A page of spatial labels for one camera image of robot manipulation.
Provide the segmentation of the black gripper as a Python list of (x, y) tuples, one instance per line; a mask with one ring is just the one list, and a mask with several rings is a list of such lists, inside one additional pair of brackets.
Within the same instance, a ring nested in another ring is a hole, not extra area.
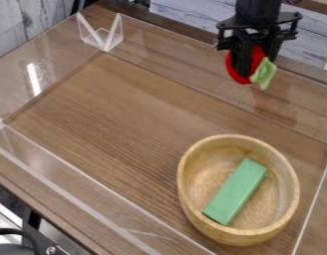
[(282, 43), (297, 38), (301, 19), (300, 12), (281, 12), (276, 20), (254, 23), (236, 14), (217, 24), (217, 50), (230, 50), (230, 67), (236, 78), (249, 77), (257, 44), (264, 48), (269, 60), (276, 61)]

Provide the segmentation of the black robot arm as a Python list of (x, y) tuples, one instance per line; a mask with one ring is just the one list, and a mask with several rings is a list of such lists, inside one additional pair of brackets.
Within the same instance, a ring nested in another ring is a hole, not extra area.
[(236, 0), (234, 15), (217, 24), (217, 50), (228, 50), (226, 69), (250, 84), (261, 61), (273, 62), (285, 41), (297, 39), (300, 12), (282, 12), (282, 0)]

